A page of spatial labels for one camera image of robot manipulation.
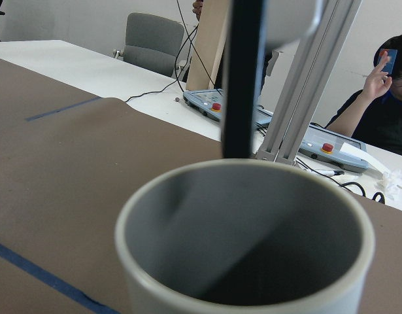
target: glasses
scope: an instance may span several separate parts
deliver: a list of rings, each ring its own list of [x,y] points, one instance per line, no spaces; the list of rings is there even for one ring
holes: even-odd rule
[[[395,87],[402,87],[402,75],[399,75],[398,77],[394,77],[392,79],[392,84]]]

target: red emergency stop button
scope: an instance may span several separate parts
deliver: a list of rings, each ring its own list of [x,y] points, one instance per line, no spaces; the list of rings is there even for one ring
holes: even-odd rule
[[[220,103],[213,103],[212,104],[212,111],[216,111],[217,113],[221,111],[221,104]]]
[[[321,150],[326,154],[331,154],[333,152],[333,145],[329,143],[324,143]]]

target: blue tape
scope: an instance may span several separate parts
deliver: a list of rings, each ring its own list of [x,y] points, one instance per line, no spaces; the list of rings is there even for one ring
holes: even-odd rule
[[[56,109],[56,110],[53,110],[53,111],[48,111],[47,113],[41,113],[41,114],[37,114],[36,116],[30,116],[29,118],[26,118],[25,120],[27,120],[28,122],[34,121],[34,120],[42,118],[44,116],[50,116],[51,114],[54,114],[54,113],[60,113],[61,111],[68,110],[68,109],[71,109],[71,108],[74,108],[74,107],[77,107],[77,106],[84,105],[85,103],[91,103],[92,101],[95,101],[95,100],[98,100],[98,99],[101,99],[101,97],[97,96],[95,98],[82,101],[81,103],[75,103],[74,105],[70,105],[70,106],[63,107],[63,108],[60,108],[60,109]]]
[[[119,314],[119,312],[111,309],[110,307],[100,304],[95,300],[92,300],[89,296],[84,294],[82,291],[73,287],[69,283],[59,277],[49,273],[48,271],[42,269],[38,265],[30,262],[29,260],[23,258],[14,251],[8,249],[4,245],[0,244],[0,257],[4,258],[8,262],[18,266],[20,269],[26,271],[28,274],[34,276],[38,280],[47,284],[48,286],[54,288],[58,292],[64,294],[68,298],[76,301],[80,305],[87,307],[89,310],[98,314]]]

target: black hair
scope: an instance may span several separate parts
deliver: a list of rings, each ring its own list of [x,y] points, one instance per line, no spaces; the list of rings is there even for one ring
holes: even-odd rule
[[[376,66],[378,63],[379,53],[382,49],[397,49],[397,57],[394,62],[394,69],[392,70],[392,77],[397,77],[402,75],[402,35],[392,37],[388,39],[385,43],[378,48],[377,53],[373,58],[373,65]]]

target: cup rim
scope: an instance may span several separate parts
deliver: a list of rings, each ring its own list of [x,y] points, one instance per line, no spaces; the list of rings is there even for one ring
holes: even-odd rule
[[[215,304],[177,292],[151,277],[139,266],[139,264],[133,258],[127,248],[125,237],[126,222],[130,212],[132,211],[133,205],[137,203],[148,191],[150,191],[157,184],[166,181],[171,177],[175,177],[177,175],[180,175],[181,173],[185,173],[188,171],[200,169],[202,167],[216,167],[223,164],[233,166],[250,164],[253,166],[283,169],[284,171],[295,173],[296,175],[304,177],[307,180],[314,181],[315,183],[321,185],[322,188],[325,188],[328,192],[334,194],[335,197],[342,199],[345,203],[348,204],[349,209],[353,209],[352,214],[354,215],[360,227],[360,233],[362,236],[362,246],[358,253],[358,257],[355,259],[352,266],[347,270],[346,273],[344,273],[341,277],[339,277],[336,281],[328,285],[323,290],[288,302],[269,305],[238,306]],[[140,286],[149,290],[151,294],[155,295],[156,298],[166,304],[179,304],[182,310],[187,311],[188,313],[226,313],[220,311],[231,310],[231,312],[234,314],[266,314],[269,313],[269,310],[272,310],[271,313],[274,314],[288,314],[298,308],[301,308],[302,312],[308,313],[308,311],[324,307],[329,302],[331,303],[334,300],[341,299],[348,291],[350,291],[354,287],[354,283],[358,281],[356,278],[364,278],[366,276],[366,273],[369,270],[369,266],[375,254],[375,232],[367,213],[358,203],[358,201],[356,201],[346,191],[340,189],[335,185],[328,184],[327,182],[325,182],[325,180],[319,178],[318,176],[314,176],[293,166],[263,160],[221,159],[209,160],[206,162],[197,162],[195,164],[190,164],[170,170],[140,187],[127,200],[118,216],[118,220],[116,221],[115,225],[115,246],[126,273],[132,275],[135,280],[137,280],[137,282],[140,284]]]

